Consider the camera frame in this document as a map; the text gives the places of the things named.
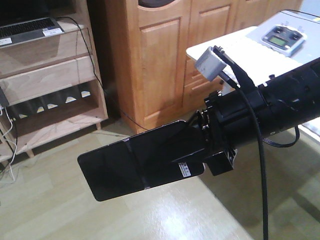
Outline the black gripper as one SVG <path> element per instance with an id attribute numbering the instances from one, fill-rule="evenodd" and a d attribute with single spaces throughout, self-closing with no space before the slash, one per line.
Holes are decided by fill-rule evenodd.
<path id="1" fill-rule="evenodd" d="M 252 114 L 240 93 L 211 93 L 196 111 L 197 127 L 187 126 L 159 148 L 167 164 L 205 162 L 212 175 L 234 169 L 237 149 L 258 140 Z"/>

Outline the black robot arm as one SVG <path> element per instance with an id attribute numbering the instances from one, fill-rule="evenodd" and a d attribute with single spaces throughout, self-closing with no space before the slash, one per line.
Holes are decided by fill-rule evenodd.
<path id="1" fill-rule="evenodd" d="M 234 168 L 238 148 L 295 128 L 320 115 L 320 61 L 314 59 L 287 73 L 254 85 L 244 74 L 230 78 L 234 90 L 211 93 L 197 112 L 164 144 L 163 163 L 207 164 L 213 175 Z"/>

